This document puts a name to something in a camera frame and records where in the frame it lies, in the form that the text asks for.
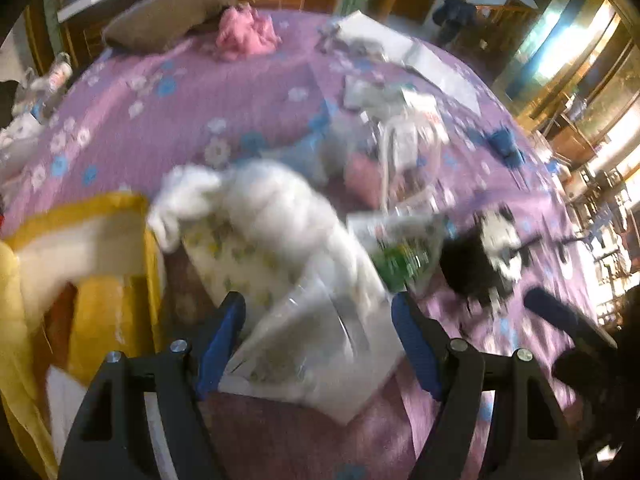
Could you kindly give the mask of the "yellow flower tissue pack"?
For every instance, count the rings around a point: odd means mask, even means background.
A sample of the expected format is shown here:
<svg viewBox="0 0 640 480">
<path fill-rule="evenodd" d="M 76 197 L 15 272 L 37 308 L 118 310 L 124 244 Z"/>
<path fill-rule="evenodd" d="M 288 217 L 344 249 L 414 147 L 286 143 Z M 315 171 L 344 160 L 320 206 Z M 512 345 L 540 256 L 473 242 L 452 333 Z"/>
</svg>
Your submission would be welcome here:
<svg viewBox="0 0 640 480">
<path fill-rule="evenodd" d="M 187 224 L 181 243 L 214 304 L 219 306 L 228 292 L 244 297 L 246 328 L 255 326 L 299 279 L 298 271 L 214 216 Z"/>
</svg>

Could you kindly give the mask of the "white towel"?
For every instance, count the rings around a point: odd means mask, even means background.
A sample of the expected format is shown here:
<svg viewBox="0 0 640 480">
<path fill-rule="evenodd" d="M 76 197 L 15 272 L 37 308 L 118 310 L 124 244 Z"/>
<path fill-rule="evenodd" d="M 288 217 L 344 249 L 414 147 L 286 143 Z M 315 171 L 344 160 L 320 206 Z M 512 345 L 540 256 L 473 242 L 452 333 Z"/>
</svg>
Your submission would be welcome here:
<svg viewBox="0 0 640 480">
<path fill-rule="evenodd" d="M 370 264 L 331 203 L 300 174 L 273 160 L 257 159 L 224 171 L 175 167 L 163 178 L 148 226 L 160 248 L 174 252 L 182 226 L 211 216 L 296 268 L 328 259 L 356 281 Z"/>
</svg>

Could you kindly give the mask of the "pale yellow towel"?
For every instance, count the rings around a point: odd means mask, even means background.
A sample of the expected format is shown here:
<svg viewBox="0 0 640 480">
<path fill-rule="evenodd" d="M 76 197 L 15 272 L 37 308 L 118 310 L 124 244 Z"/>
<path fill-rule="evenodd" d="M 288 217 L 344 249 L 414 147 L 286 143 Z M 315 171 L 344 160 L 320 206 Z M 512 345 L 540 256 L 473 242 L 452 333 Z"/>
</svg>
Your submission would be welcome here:
<svg viewBox="0 0 640 480">
<path fill-rule="evenodd" d="M 21 291 L 17 255 L 1 243 L 1 399 L 9 427 L 29 466 L 41 479 L 55 479 L 58 463 L 38 408 L 32 342 Z"/>
</svg>

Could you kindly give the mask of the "black white motor part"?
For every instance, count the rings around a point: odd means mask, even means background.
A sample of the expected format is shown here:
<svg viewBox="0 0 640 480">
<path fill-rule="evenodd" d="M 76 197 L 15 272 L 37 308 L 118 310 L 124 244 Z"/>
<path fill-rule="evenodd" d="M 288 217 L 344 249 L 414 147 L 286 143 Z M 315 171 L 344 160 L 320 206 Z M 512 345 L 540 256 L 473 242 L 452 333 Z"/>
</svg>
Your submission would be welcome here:
<svg viewBox="0 0 640 480">
<path fill-rule="evenodd" d="M 469 304 L 477 302 L 492 316 L 503 316 L 541 241 L 539 233 L 521 238 L 511 209 L 500 204 L 477 211 L 469 229 L 442 244 L 440 270 L 456 295 Z"/>
</svg>

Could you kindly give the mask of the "yellow storage box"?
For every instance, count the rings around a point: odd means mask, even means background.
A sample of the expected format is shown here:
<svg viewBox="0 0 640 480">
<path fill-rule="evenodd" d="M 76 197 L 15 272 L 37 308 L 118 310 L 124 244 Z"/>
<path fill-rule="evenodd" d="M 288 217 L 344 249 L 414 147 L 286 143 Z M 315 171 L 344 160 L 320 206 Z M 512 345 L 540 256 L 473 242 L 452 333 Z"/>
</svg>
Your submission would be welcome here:
<svg viewBox="0 0 640 480">
<path fill-rule="evenodd" d="M 144 281 L 142 307 L 101 304 L 85 321 L 99 348 L 145 356 L 160 348 L 158 312 L 165 272 L 162 254 L 146 226 L 149 202 L 139 194 L 111 192 L 55 207 L 26 220 L 2 240 L 20 263 L 21 291 L 30 341 L 67 284 L 93 276 Z"/>
</svg>

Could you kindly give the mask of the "blue rolled towel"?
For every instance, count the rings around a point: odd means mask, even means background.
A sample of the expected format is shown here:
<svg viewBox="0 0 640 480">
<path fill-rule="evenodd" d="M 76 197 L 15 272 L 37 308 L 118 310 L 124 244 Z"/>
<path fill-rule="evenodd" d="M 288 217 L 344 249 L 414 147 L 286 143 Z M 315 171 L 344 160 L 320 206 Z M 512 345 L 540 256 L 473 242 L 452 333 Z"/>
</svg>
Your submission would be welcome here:
<svg viewBox="0 0 640 480">
<path fill-rule="evenodd" d="M 502 162 L 506 168 L 518 169 L 524 164 L 523 152 L 516 144 L 514 133 L 506 128 L 499 128 L 485 136 L 487 145 L 491 153 L 499 162 Z"/>
</svg>

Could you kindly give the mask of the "person in dark clothes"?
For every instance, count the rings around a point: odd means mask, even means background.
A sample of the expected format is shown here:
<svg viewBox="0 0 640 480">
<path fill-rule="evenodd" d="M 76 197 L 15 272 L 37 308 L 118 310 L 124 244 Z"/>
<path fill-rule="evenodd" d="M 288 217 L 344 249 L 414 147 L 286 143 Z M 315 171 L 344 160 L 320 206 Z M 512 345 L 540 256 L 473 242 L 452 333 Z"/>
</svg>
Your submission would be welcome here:
<svg viewBox="0 0 640 480">
<path fill-rule="evenodd" d="M 469 0 L 444 0 L 432 16 L 434 24 L 438 26 L 436 46 L 446 49 L 462 29 L 476 23 L 476 17 L 477 7 Z"/>
</svg>

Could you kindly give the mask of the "purple floral table cloth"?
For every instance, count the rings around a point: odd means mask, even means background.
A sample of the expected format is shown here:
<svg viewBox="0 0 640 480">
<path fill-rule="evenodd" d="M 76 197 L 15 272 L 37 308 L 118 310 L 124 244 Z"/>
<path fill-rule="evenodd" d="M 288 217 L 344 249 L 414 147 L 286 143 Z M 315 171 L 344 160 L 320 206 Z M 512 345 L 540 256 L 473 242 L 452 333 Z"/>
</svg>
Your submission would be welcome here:
<svg viewBox="0 0 640 480">
<path fill-rule="evenodd" d="M 272 19 L 279 50 L 243 61 L 217 60 L 208 35 L 162 55 L 104 52 L 43 131 L 2 236 L 18 246 L 48 224 L 154 196 L 172 167 L 224 166 L 317 133 L 340 112 L 349 76 L 431 91 L 397 66 L 319 51 L 324 15 L 277 11 Z M 439 158 L 419 159 L 436 174 L 433 206 L 465 223 L 474 211 L 506 204 L 522 235 L 570 234 L 561 194 L 526 136 L 516 135 L 525 160 L 515 171 L 482 142 L 483 132 L 514 127 L 508 111 L 468 66 L 440 58 L 472 84 L 480 108 L 436 99 L 449 141 Z M 405 479 L 436 405 L 401 362 L 346 425 L 312 408 L 224 393 L 210 396 L 202 413 L 235 479 Z"/>
</svg>

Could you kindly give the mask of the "white plastic bag sheets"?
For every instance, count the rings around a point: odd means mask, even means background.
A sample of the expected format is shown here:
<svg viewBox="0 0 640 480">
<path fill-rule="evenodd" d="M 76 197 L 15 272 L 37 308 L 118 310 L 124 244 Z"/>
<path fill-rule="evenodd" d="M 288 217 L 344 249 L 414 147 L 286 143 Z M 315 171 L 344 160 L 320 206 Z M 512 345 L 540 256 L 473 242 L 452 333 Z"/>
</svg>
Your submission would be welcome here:
<svg viewBox="0 0 640 480">
<path fill-rule="evenodd" d="M 324 36 L 382 61 L 411 70 L 426 79 L 448 98 L 480 115 L 474 86 L 439 58 L 426 44 L 398 32 L 356 11 L 331 22 Z"/>
</svg>

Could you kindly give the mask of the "clear plastic bags pile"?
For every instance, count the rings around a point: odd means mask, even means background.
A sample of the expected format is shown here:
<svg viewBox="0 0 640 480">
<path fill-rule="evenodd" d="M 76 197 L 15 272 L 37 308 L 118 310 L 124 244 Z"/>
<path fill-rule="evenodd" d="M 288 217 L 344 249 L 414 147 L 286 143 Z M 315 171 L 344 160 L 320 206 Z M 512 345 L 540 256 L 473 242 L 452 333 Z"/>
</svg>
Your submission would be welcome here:
<svg viewBox="0 0 640 480">
<path fill-rule="evenodd" d="M 11 121 L 1 127 L 2 180 L 26 165 L 40 134 L 60 105 L 73 71 L 70 56 L 60 52 L 43 76 L 29 67 L 16 82 Z"/>
</svg>

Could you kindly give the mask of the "pink cloth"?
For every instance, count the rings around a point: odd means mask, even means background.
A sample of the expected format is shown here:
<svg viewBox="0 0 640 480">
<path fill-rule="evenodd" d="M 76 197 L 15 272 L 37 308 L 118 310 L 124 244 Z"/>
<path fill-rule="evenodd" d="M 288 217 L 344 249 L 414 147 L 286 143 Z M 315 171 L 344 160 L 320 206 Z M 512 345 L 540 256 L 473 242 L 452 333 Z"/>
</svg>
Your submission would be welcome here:
<svg viewBox="0 0 640 480">
<path fill-rule="evenodd" d="M 215 52 L 225 61 L 236 61 L 276 52 L 281 42 L 270 15 L 242 4 L 228 8 L 221 15 Z"/>
</svg>

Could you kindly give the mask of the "brown plush cushion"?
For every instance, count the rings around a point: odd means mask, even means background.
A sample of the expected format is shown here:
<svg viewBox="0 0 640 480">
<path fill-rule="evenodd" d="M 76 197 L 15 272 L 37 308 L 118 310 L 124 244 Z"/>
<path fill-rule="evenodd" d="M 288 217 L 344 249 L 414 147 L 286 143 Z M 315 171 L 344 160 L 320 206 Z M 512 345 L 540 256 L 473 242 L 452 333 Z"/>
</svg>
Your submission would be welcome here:
<svg viewBox="0 0 640 480">
<path fill-rule="evenodd" d="M 238 0 L 142 0 L 103 29 L 107 47 L 134 54 L 163 53 L 191 32 L 214 32 Z"/>
</svg>

